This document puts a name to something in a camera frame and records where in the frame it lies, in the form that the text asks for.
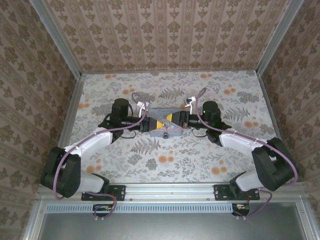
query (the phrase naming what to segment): metal vent grille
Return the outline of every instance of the metal vent grille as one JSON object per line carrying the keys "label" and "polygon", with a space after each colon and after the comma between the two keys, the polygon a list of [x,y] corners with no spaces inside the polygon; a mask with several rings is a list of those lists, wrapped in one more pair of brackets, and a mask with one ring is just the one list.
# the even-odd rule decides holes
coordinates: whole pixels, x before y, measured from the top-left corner
{"label": "metal vent grille", "polygon": [[[47,214],[61,213],[92,213],[92,203],[49,203],[46,206]],[[232,213],[231,203],[119,203],[115,213]]]}

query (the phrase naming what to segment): yellow object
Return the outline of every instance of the yellow object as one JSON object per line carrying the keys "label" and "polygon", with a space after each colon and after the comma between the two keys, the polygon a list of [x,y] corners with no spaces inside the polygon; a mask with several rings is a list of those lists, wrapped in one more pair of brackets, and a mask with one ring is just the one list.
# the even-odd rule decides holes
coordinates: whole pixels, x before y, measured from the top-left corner
{"label": "yellow object", "polygon": [[166,116],[166,119],[171,122],[172,121],[172,113],[170,115]]}
{"label": "yellow object", "polygon": [[156,121],[156,129],[162,128],[163,124],[159,121]]}

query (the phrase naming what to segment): floral wallpaper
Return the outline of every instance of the floral wallpaper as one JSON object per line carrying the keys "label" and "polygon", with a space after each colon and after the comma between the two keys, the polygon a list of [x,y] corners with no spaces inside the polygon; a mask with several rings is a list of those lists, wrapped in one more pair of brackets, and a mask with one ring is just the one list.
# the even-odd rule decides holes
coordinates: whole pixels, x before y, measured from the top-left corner
{"label": "floral wallpaper", "polygon": [[305,0],[262,75],[320,222],[320,1]]}
{"label": "floral wallpaper", "polygon": [[[274,127],[255,71],[163,72],[89,74],[72,130],[70,144],[89,135],[101,123],[116,98],[131,99],[140,93],[152,108],[185,110],[183,99],[196,96],[216,101],[223,121],[234,129],[262,139],[275,136]],[[197,136],[204,130],[194,130]],[[133,136],[124,131],[123,136]],[[86,161],[82,171],[107,177],[113,183],[214,182],[229,181],[254,169],[253,160],[229,148],[222,148],[184,129],[182,136],[151,137],[138,132],[134,139],[120,138]]]}
{"label": "floral wallpaper", "polygon": [[82,72],[255,69],[290,0],[45,0]]}
{"label": "floral wallpaper", "polygon": [[23,236],[75,79],[27,0],[0,1],[0,239]]}

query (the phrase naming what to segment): floral patterned floor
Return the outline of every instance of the floral patterned floor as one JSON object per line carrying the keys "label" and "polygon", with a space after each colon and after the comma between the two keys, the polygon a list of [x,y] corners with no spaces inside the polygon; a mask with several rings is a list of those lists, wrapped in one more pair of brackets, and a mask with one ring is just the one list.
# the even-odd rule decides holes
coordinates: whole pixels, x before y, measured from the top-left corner
{"label": "floral patterned floor", "polygon": [[[222,119],[239,132],[262,139],[275,136],[274,127],[252,71],[162,72],[84,75],[71,143],[96,129],[116,98],[131,99],[140,92],[153,108],[184,108],[183,99],[207,92],[200,99],[218,102]],[[204,131],[194,131],[203,135]],[[133,132],[124,132],[129,136]],[[113,183],[217,182],[254,168],[253,161],[235,150],[219,147],[191,130],[163,139],[137,133],[134,139],[119,139],[102,148],[86,162],[82,171],[97,173]]]}

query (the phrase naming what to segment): purple cable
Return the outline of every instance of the purple cable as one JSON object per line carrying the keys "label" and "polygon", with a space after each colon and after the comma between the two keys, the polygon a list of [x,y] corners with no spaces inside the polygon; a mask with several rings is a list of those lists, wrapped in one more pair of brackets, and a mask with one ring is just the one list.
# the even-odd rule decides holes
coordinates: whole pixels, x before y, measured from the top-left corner
{"label": "purple cable", "polygon": [[196,96],[196,99],[195,99],[195,111],[196,111],[196,115],[198,116],[200,122],[201,122],[203,125],[205,125],[207,128],[209,128],[209,129],[212,129],[212,130],[215,130],[215,131],[218,131],[218,132],[221,132],[221,133],[238,135],[238,136],[240,136],[240,137],[242,137],[242,138],[249,139],[249,140],[251,140],[251,141],[255,141],[255,142],[257,142],[257,143],[259,143],[259,144],[262,144],[262,145],[266,146],[267,148],[271,149],[272,151],[274,151],[275,153],[277,153],[278,155],[280,155],[280,156],[290,165],[290,167],[292,168],[292,171],[293,171],[293,174],[294,174],[294,179],[293,179],[293,181],[291,181],[291,182],[289,182],[289,183],[286,183],[285,185],[288,186],[288,185],[292,185],[292,184],[296,183],[297,180],[298,180],[298,172],[297,172],[295,166],[294,166],[293,163],[289,160],[289,158],[288,158],[286,155],[284,155],[282,152],[280,152],[278,149],[276,149],[276,148],[274,148],[273,146],[270,146],[269,144],[267,144],[267,143],[259,140],[258,138],[254,138],[254,137],[252,137],[252,136],[248,136],[248,135],[245,135],[245,134],[240,133],[240,132],[237,132],[237,131],[221,130],[221,129],[212,127],[212,126],[206,124],[206,123],[203,121],[203,119],[201,118],[201,116],[200,116],[200,114],[199,114],[199,111],[198,111],[198,101],[199,101],[199,98],[201,98],[201,97],[205,94],[206,90],[207,90],[206,87],[202,88],[201,91],[199,92],[198,96]]}
{"label": "purple cable", "polygon": [[249,214],[249,215],[247,215],[247,216],[243,216],[240,212],[235,211],[235,210],[233,210],[233,212],[236,213],[236,214],[238,214],[238,215],[241,216],[241,217],[244,217],[244,218],[251,218],[251,217],[253,217],[254,215],[256,215],[256,214],[258,214],[259,212],[261,212],[261,210],[264,209],[264,207],[267,206],[268,203],[271,201],[273,195],[272,195],[272,192],[270,192],[270,191],[266,191],[266,190],[262,190],[262,189],[259,189],[259,191],[261,191],[261,192],[263,192],[263,193],[266,193],[266,194],[269,194],[270,197],[268,198],[268,200],[267,200],[257,211],[255,211],[254,213],[251,213],[251,214]]}
{"label": "purple cable", "polygon": [[[110,210],[110,212],[106,215],[106,216],[104,216],[103,218],[109,218],[110,217],[110,215],[116,210],[116,207],[117,207],[117,199],[115,198],[115,196],[112,196],[112,195],[110,195],[110,194],[104,194],[104,193],[95,193],[95,192],[91,192],[91,191],[89,191],[89,192],[87,192],[87,194],[90,194],[90,195],[93,195],[93,196],[104,196],[104,197],[110,197],[110,198],[112,198],[113,200],[114,200],[114,205],[113,205],[113,208]],[[96,218],[102,218],[102,217],[99,217],[99,216],[97,216],[97,210],[98,209],[101,209],[101,208],[103,208],[104,206],[97,206],[95,209],[94,209],[94,212],[93,212],[93,215],[96,217]]]}
{"label": "purple cable", "polygon": [[[132,99],[134,102],[136,102],[137,100],[134,99],[134,95],[138,96],[141,98],[141,96],[134,92],[132,94]],[[145,109],[147,109],[147,103],[145,101],[143,101],[143,104],[144,104],[144,107]],[[100,134],[103,134],[103,133],[107,133],[107,132],[114,132],[114,131],[119,131],[119,130],[125,130],[125,129],[130,129],[130,128],[133,128],[137,125],[139,125],[146,117],[147,115],[147,111],[144,111],[144,115],[140,118],[139,121],[137,121],[136,123],[130,125],[130,126],[124,126],[124,127],[118,127],[118,128],[113,128],[113,129],[106,129],[106,130],[101,130],[101,131],[98,131],[94,134],[91,134],[89,135],[88,137],[86,137],[84,140],[82,140],[81,142],[79,142],[77,145],[75,145],[74,147],[72,147],[69,151],[67,151],[63,157],[61,158],[57,168],[56,168],[56,172],[55,172],[55,175],[54,175],[54,179],[53,179],[53,195],[54,197],[57,199],[57,200],[61,200],[63,199],[64,197],[63,196],[58,196],[57,194],[57,181],[58,181],[58,177],[59,177],[59,173],[60,173],[60,170],[61,170],[61,167],[62,165],[64,164],[64,162],[66,161],[68,155],[73,151],[75,150],[76,148],[80,147],[82,144],[86,143],[87,141],[89,141],[90,139],[92,139],[93,137],[97,136],[97,135],[100,135]]]}

